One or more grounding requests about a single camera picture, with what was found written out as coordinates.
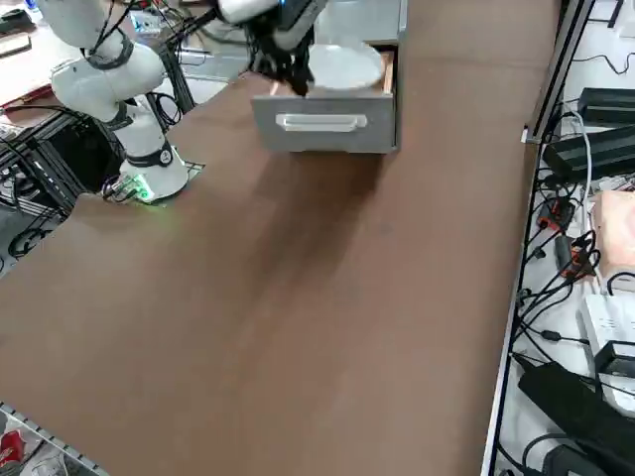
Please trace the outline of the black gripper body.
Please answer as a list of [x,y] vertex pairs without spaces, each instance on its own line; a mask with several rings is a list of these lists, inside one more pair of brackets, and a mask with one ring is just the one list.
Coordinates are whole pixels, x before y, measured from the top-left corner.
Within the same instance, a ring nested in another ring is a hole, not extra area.
[[255,21],[246,25],[249,53],[247,68],[261,75],[312,75],[309,67],[309,49],[315,41],[315,28],[308,27],[290,47],[280,46],[272,25]]

